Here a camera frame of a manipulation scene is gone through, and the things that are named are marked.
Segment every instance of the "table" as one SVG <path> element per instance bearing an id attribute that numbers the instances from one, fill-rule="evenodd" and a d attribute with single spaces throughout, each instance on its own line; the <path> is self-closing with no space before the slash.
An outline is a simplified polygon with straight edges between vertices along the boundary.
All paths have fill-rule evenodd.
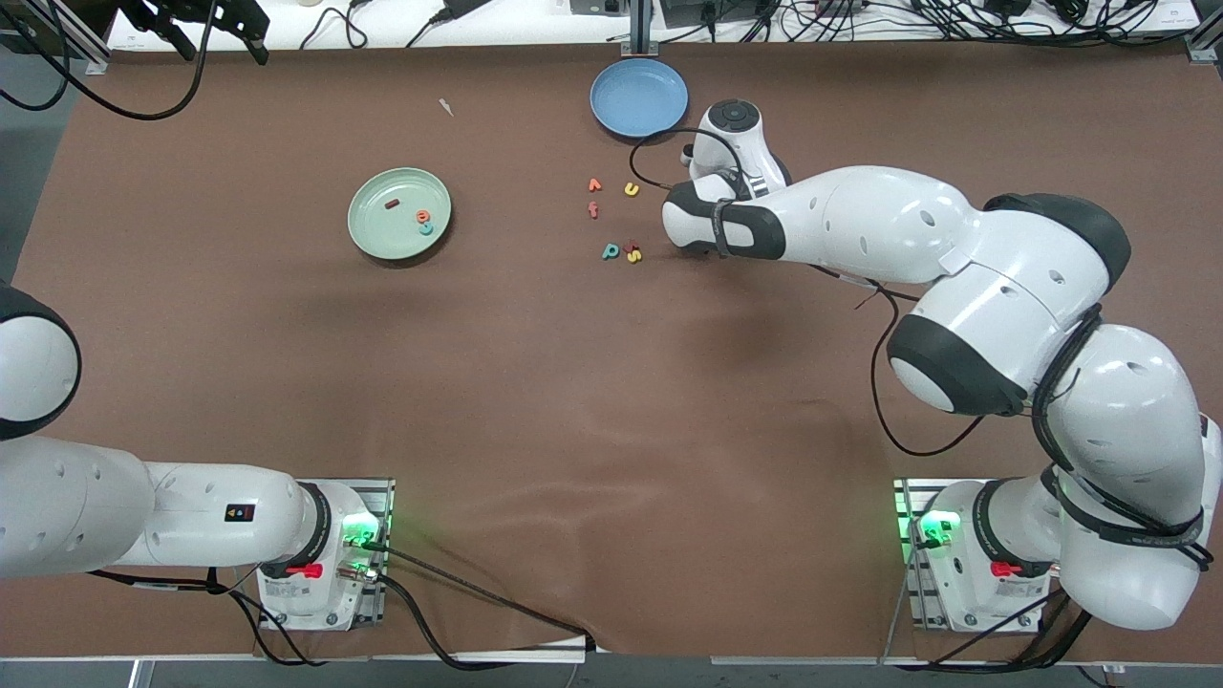
<path id="1" fill-rule="evenodd" d="M 219 55 L 165 122 L 82 100 L 15 280 L 84 351 L 81 392 L 46 433 L 148 461 L 391 475 L 395 546 L 612 651 L 873 661 L 901 574 L 893 478 L 1030 474 L 1047 459 L 1015 419 L 937 459 L 898 456 L 867 386 L 882 299 L 855 310 L 861 290 L 802 265 L 674 251 L 662 193 L 615 191 L 627 145 L 587 106 L 615 55 L 366 50 L 263 68 Z M 1134 259 L 1106 317 L 1157 332 L 1219 415 L 1223 323 L 1201 312 L 1223 262 L 1214 70 L 1175 49 L 883 43 L 675 46 L 667 61 L 690 87 L 686 121 L 753 100 L 796 177 L 890 164 L 977 204 L 1048 189 L 1109 208 Z M 95 81 L 153 108 L 188 77 L 121 64 Z M 680 143 L 638 165 L 681 178 Z M 427 262 L 375 264 L 349 241 L 347 203 L 405 164 L 448 183 L 454 221 Z M 608 189 L 598 220 L 592 176 Z M 630 238 L 642 263 L 599 259 Z M 881 392 L 911 445 L 963 424 L 890 375 Z M 451 650 L 559 639 L 396 577 Z M 1219 664 L 1221 599 L 1211 572 L 1174 629 L 1099 624 L 1070 659 Z M 75 576 L 4 582 L 0 601 L 4 656 L 251 651 L 224 600 Z M 380 628 L 303 642 L 314 656 L 424 651 L 395 606 Z M 893 653 L 954 642 L 901 629 Z"/>
<path id="2" fill-rule="evenodd" d="M 1088 17 L 1095 17 L 1104 0 L 1090 2 Z M 1121 7 L 1125 0 L 1107 0 L 1110 7 Z M 863 9 L 855 16 L 854 29 L 848 23 L 841 27 L 840 20 L 829 20 L 830 29 L 841 31 L 827 33 L 816 27 L 801 34 L 800 42 L 812 40 L 931 40 L 940 37 L 933 27 L 921 26 L 920 18 L 905 12 L 899 1 L 883 1 Z M 269 50 L 296 50 L 302 38 L 311 32 L 324 7 L 347 7 L 347 0 L 325 0 L 314 7 L 302 7 L 294 0 L 264 0 L 260 6 L 272 20 L 264 44 Z M 374 0 L 356 11 L 353 22 L 369 34 L 371 48 L 402 48 L 442 9 L 442 0 L 430 2 L 404 2 L 400 0 Z M 988 15 L 981 11 L 982 21 Z M 1068 26 L 1053 10 L 1041 2 L 1032 2 L 1022 16 L 1021 33 L 1040 35 L 1048 31 L 1065 32 Z M 718 40 L 733 43 L 746 33 L 751 22 L 719 23 Z M 344 24 L 333 15 L 323 31 L 311 42 L 311 49 L 347 48 Z M 1190 0 L 1161 0 L 1150 12 L 1136 12 L 1132 23 L 1125 24 L 1135 34 L 1152 34 L 1186 31 L 1197 26 L 1197 13 Z M 774 21 L 770 40 L 784 42 L 785 31 L 791 35 L 800 34 L 802 27 L 793 11 L 784 12 Z M 183 26 L 183 32 L 199 44 L 203 28 L 199 24 Z M 561 44 L 561 43 L 605 43 L 609 38 L 626 35 L 627 17 L 596 17 L 570 15 L 569 0 L 492 0 L 484 7 L 461 20 L 433 27 L 416 44 L 421 48 L 446 45 L 522 45 L 522 44 Z M 691 32 L 691 28 L 668 29 L 663 23 L 660 6 L 654 6 L 651 37 L 664 40 Z M 708 32 L 700 31 L 682 38 L 684 42 L 708 43 Z M 115 50 L 154 51 L 172 50 L 168 43 L 150 33 L 141 33 L 132 28 L 122 15 L 117 16 L 108 37 L 108 44 Z M 238 50 L 246 46 L 232 35 L 216 32 L 209 39 L 210 50 Z"/>

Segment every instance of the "glowing green indicator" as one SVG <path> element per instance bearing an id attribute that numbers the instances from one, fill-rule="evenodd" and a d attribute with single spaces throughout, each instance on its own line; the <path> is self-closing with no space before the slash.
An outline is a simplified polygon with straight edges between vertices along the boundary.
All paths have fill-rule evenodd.
<path id="1" fill-rule="evenodd" d="M 345 543 L 361 547 L 378 539 L 378 519 L 369 513 L 346 516 L 340 530 Z"/>
<path id="2" fill-rule="evenodd" d="M 921 517 L 921 533 L 927 541 L 947 545 L 951 532 L 960 528 L 960 514 L 955 512 L 929 512 Z"/>

